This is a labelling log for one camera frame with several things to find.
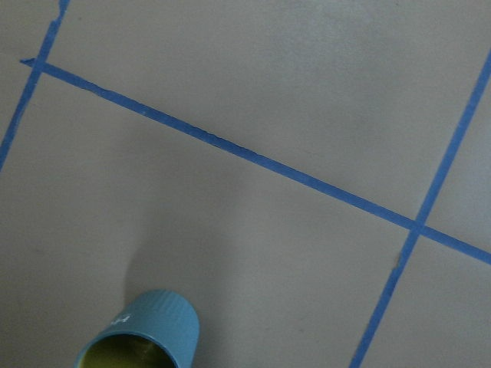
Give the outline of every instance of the cup opening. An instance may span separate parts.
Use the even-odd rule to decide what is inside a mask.
[[[144,337],[121,334],[92,345],[79,368],[176,368],[167,353]]]

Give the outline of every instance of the blue tape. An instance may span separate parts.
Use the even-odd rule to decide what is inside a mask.
[[[447,247],[459,251],[460,253],[464,253],[465,255],[468,255],[472,258],[485,262],[488,265],[491,265],[491,253],[474,247],[471,244],[467,244],[466,242],[459,239],[455,239],[447,234],[443,234],[442,232],[439,232],[434,228],[425,226],[423,230],[421,230],[421,235],[434,240],[435,242],[446,245]]]
[[[35,63],[33,63],[32,65],[31,74],[29,75],[28,81],[24,86],[21,98],[17,103],[15,112],[12,115],[10,124],[8,125],[7,131],[5,132],[5,135],[3,137],[2,145],[0,146],[0,172],[2,171],[4,163],[7,159],[8,151],[10,151],[12,143],[14,142],[15,134],[17,133],[17,129],[19,127],[19,124],[21,123],[22,115],[24,115],[25,109],[29,104],[29,100],[31,99],[32,94],[34,93],[36,85],[39,81],[44,63],[48,59],[49,52],[51,50],[51,47],[53,46],[54,39],[56,38],[58,30],[60,29],[60,25],[63,21],[65,12],[67,11],[69,2],[70,0],[59,1],[58,7],[60,8],[60,11],[58,17],[50,23],[43,43],[41,44],[41,48],[39,49],[38,56],[35,59]]]
[[[425,232],[428,235],[432,235],[439,240],[445,240],[452,248],[459,251],[468,251],[469,255],[477,255],[483,257],[483,259],[487,259],[484,257],[483,253],[477,252],[478,249],[469,245],[469,247],[465,247],[462,242],[458,241],[449,241],[450,237],[445,234],[441,234],[437,236],[435,232],[431,232],[430,228],[425,228],[424,224],[426,223],[428,216],[430,215],[431,209],[435,201],[437,200],[438,193],[441,190],[443,182],[447,177],[448,172],[450,171],[450,167],[455,159],[457,151],[459,150],[460,144],[466,134],[467,128],[472,121],[474,114],[476,112],[477,106],[481,100],[481,97],[484,94],[484,90],[486,89],[486,85],[489,81],[489,76],[491,75],[491,50],[489,51],[486,61],[479,73],[477,78],[477,82],[473,88],[473,92],[470,95],[469,100],[467,101],[466,108],[464,109],[462,116],[457,124],[457,127],[452,135],[452,139],[443,155],[442,161],[438,166],[437,173],[435,174],[433,181],[428,189],[428,192],[423,200],[423,204],[420,207],[420,211],[417,214],[416,221],[414,224],[414,228],[409,231],[409,234],[404,242],[404,246],[402,251],[400,252],[399,262],[397,267],[390,273],[389,278],[387,279],[387,283],[382,291],[381,296],[378,299],[377,306],[374,309],[373,314],[368,322],[367,328],[361,337],[361,341],[358,344],[356,351],[354,352],[353,359],[350,363],[350,368],[359,368],[363,363],[363,359],[370,347],[371,341],[373,340],[375,333],[382,321],[382,318],[387,310],[387,306],[390,303],[390,299],[392,298],[392,294],[394,292],[395,287],[397,286],[397,282],[400,279],[400,276],[403,274],[404,269],[406,268],[407,262],[414,250],[414,246],[416,245],[417,239],[420,234]]]
[[[28,66],[32,66],[35,63],[35,59],[23,60],[21,62]],[[327,194],[328,196],[339,199],[342,202],[346,202],[350,205],[358,207],[359,209],[362,209],[366,212],[376,215],[382,219],[388,220],[389,222],[392,222],[403,228],[413,227],[414,221],[411,220],[410,218],[402,216],[396,212],[391,211],[390,209],[386,209],[381,205],[377,205],[357,195],[346,192],[345,190],[340,189],[336,186],[327,184],[326,182],[323,182],[319,179],[314,178],[313,176],[307,175],[303,172],[293,169],[292,167],[279,163],[278,161],[259,155],[258,153],[255,153],[250,149],[246,149],[228,140],[224,140],[223,138],[208,133],[205,130],[202,130],[196,126],[193,126],[175,117],[167,115],[162,111],[153,109],[152,107],[148,107],[147,105],[132,100],[129,97],[125,97],[122,94],[119,94],[112,90],[105,90],[104,88],[101,88],[96,84],[89,82],[88,80],[85,80],[75,74],[62,70],[59,67],[55,67],[54,65],[46,63],[43,71],[46,74],[51,75],[52,77],[56,77],[57,79],[63,80],[75,87],[89,90],[90,92],[96,94],[99,97],[104,98],[105,100],[111,101],[119,106],[125,107],[128,110],[132,110],[135,113],[138,113],[152,120],[155,120],[159,123],[167,125],[168,127],[171,127],[175,130],[179,130],[180,132],[183,132],[189,136],[193,136],[198,140],[202,140],[203,142],[209,143],[215,147],[220,148],[221,150],[225,150],[238,157],[242,157],[243,159],[246,159],[252,163],[260,165],[280,175],[286,176],[287,178],[295,180],[296,182],[300,182],[305,186],[315,189],[321,193]]]

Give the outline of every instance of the blue line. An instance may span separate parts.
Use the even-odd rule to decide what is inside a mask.
[[[446,245],[447,247],[459,251],[460,253],[464,253],[465,255],[475,258],[478,261],[491,265],[491,253],[474,247],[471,244],[467,244],[459,239],[455,239],[447,234],[443,234],[434,228],[425,226],[421,231],[421,235],[434,240],[435,242]]]
[[[32,66],[35,61],[34,59],[29,59],[23,60],[21,62],[28,66]],[[278,161],[259,155],[258,153],[255,153],[250,149],[246,149],[244,147],[238,146],[233,142],[224,140],[223,138],[208,133],[205,130],[202,130],[196,126],[193,126],[182,120],[178,120],[175,117],[153,109],[152,107],[148,107],[147,105],[132,100],[129,97],[125,97],[122,94],[113,92],[112,90],[105,90],[104,88],[101,88],[96,84],[89,82],[88,80],[62,70],[59,67],[55,67],[54,65],[46,63],[43,71],[44,73],[49,74],[52,77],[63,80],[75,87],[89,90],[90,92],[104,98],[105,100],[109,100],[117,105],[127,108],[128,110],[132,110],[135,113],[148,117],[159,123],[165,124],[168,127],[179,130],[180,132],[183,132],[189,136],[193,136],[198,140],[202,140],[203,142],[209,143],[238,157],[247,159],[252,163],[256,163],[257,165],[260,165],[275,173],[286,176],[287,178],[295,180],[296,182],[300,182],[301,184],[327,194],[328,196],[340,199],[343,202],[358,207],[359,209],[376,215],[382,219],[388,220],[389,222],[392,222],[403,228],[412,228],[414,225],[413,220],[396,212],[393,212],[390,209],[386,209],[385,207],[377,205],[376,203],[370,202],[357,195],[346,192],[345,190],[340,189],[336,186],[327,184],[326,182],[323,182],[319,179],[314,178],[313,176],[293,169],[292,167],[279,163]]]
[[[42,69],[44,67],[44,63],[48,59],[49,52],[51,47],[53,46],[54,39],[60,29],[61,22],[63,21],[64,14],[67,10],[68,3],[70,0],[60,0],[58,6],[60,8],[60,12],[58,17],[53,20],[46,32],[43,43],[41,44],[41,48],[38,52],[38,57],[35,59],[35,63],[32,65],[32,71],[29,75],[28,81],[24,86],[24,90],[22,91],[21,98],[15,108],[15,112],[12,115],[12,119],[10,120],[10,124],[8,125],[7,131],[3,137],[2,145],[0,146],[0,172],[4,166],[4,163],[7,159],[8,151],[14,142],[15,134],[17,133],[17,129],[19,124],[21,123],[22,115],[25,112],[27,105],[29,104],[29,100],[34,93],[36,85],[38,84],[39,77],[41,76]]]
[[[387,283],[385,284],[384,289],[382,290],[382,294],[380,295],[377,306],[374,309],[373,314],[368,322],[367,328],[363,336],[361,337],[361,341],[358,344],[356,351],[354,352],[353,359],[350,363],[350,368],[359,368],[363,362],[363,359],[370,347],[371,341],[373,340],[375,333],[382,321],[382,318],[387,310],[387,306],[390,303],[390,299],[392,298],[392,294],[394,292],[395,287],[397,286],[397,282],[400,279],[400,276],[403,274],[404,269],[406,268],[407,262],[414,250],[414,246],[416,245],[417,239],[419,238],[422,232],[426,232],[428,235],[435,234],[429,231],[429,228],[425,228],[424,224],[430,215],[431,209],[435,201],[437,200],[438,193],[441,190],[443,182],[447,177],[447,174],[452,166],[452,162],[455,159],[457,151],[459,149],[460,144],[466,134],[467,128],[476,112],[476,108],[479,105],[481,97],[483,96],[484,90],[486,89],[486,85],[489,81],[489,75],[491,74],[491,50],[489,51],[486,61],[481,69],[479,76],[477,78],[476,85],[473,88],[473,92],[470,95],[469,100],[467,101],[467,105],[463,114],[460,118],[459,123],[453,133],[452,139],[443,155],[442,161],[438,167],[437,173],[435,174],[433,181],[428,189],[428,192],[424,198],[423,204],[420,207],[420,211],[417,214],[415,226],[409,231],[407,235],[406,241],[404,242],[404,246],[400,252],[399,262],[397,267],[392,270],[389,278],[387,279]],[[435,236],[440,240],[449,240],[444,236]],[[469,251],[470,254],[477,255],[477,248],[472,249],[468,247],[464,247],[462,243],[451,242],[452,248],[456,250]]]

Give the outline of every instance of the blue container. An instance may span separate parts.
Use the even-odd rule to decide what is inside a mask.
[[[191,368],[198,336],[198,316],[186,299],[148,291],[80,352],[74,368]]]

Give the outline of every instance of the gray floor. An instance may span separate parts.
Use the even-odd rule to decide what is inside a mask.
[[[0,2],[1,136],[18,61],[57,16]],[[477,0],[72,0],[48,62],[415,219],[490,16]],[[489,89],[427,221],[484,251]],[[159,287],[196,306],[197,368],[348,367],[408,232],[43,74],[0,174],[0,363],[71,366]],[[491,258],[443,242],[417,241],[362,367],[489,365]]]

